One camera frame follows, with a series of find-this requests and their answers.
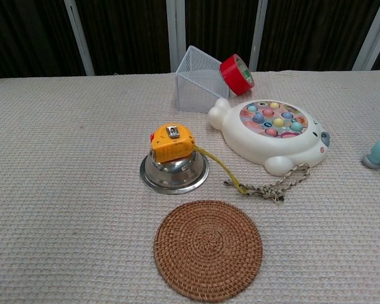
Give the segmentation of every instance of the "woven coaster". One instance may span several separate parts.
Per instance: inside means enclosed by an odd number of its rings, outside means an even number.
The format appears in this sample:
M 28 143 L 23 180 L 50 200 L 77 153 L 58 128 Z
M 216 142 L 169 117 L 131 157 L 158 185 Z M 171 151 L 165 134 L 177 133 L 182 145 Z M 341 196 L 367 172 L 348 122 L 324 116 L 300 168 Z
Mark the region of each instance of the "woven coaster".
M 193 201 L 171 211 L 154 243 L 156 266 L 178 293 L 218 302 L 245 290 L 262 262 L 252 220 L 221 201 Z

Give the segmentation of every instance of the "yellow string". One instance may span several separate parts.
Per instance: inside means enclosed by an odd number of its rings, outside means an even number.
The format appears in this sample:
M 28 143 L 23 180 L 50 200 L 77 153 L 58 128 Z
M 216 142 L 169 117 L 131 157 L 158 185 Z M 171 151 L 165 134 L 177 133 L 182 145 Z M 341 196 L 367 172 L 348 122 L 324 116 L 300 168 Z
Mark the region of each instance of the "yellow string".
M 213 155 L 210 152 L 204 150 L 203 148 L 197 147 L 197 146 L 194 146 L 194 150 L 200 152 L 201 154 L 204 154 L 204 155 L 208 156 L 212 160 L 215 160 L 228 173 L 228 175 L 231 178 L 231 180 L 233 181 L 236 189 L 238 189 L 238 191 L 240 193 L 242 193 L 242 194 L 246 194 L 247 193 L 247 190 L 244 187 L 241 187 L 241 185 L 239 184 L 239 181 L 237 180 L 237 178 L 235 177 L 235 175 L 232 174 L 232 172 L 228 169 L 228 167 L 225 166 L 224 163 L 222 161 L 220 161 L 215 155 Z

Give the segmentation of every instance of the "red tape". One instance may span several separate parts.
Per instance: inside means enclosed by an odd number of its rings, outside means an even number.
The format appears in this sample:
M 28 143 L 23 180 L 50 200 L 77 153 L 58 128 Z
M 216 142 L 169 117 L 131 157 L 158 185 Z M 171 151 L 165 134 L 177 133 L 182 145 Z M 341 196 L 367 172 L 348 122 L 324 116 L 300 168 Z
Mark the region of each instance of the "red tape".
M 226 84 L 237 95 L 242 95 L 255 86 L 248 67 L 237 54 L 221 63 L 220 71 Z

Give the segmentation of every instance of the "metal bar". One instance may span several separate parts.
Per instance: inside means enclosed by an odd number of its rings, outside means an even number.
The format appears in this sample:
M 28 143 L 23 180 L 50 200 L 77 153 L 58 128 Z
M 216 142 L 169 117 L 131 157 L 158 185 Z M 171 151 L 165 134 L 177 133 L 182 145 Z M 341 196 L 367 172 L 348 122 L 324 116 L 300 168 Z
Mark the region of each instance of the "metal bar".
M 177 57 L 177 29 L 175 0 L 166 0 L 167 30 L 169 38 L 170 71 L 175 72 L 179 66 Z
M 176 27 L 177 59 L 180 64 L 186 53 L 186 0 L 176 0 Z
M 353 65 L 353 71 L 370 71 L 380 53 L 380 7 Z
M 253 32 L 251 56 L 249 59 L 249 70 L 255 72 L 258 68 L 260 43 L 262 41 L 263 28 L 265 26 L 265 17 L 268 0 L 259 0 L 256 11 L 255 31 Z
M 87 76 L 94 76 L 94 68 L 91 61 L 91 56 L 89 48 L 87 47 L 86 37 L 84 35 L 83 26 L 80 21 L 79 12 L 77 11 L 75 0 L 64 0 L 66 10 L 68 11 L 68 16 L 70 24 L 72 26 L 73 33 L 75 34 L 75 39 L 77 47 L 79 49 L 80 57 L 82 58 L 83 67 Z
M 176 72 L 186 53 L 185 0 L 166 0 L 170 71 Z

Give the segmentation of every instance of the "white toy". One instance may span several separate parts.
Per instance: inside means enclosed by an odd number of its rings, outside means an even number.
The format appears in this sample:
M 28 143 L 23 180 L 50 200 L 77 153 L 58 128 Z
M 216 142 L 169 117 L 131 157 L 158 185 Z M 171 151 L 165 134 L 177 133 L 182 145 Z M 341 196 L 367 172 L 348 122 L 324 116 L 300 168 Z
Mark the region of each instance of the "white toy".
M 247 101 L 231 108 L 220 98 L 208 116 L 231 149 L 273 175 L 284 175 L 301 163 L 313 167 L 329 149 L 329 134 L 317 120 L 280 101 Z

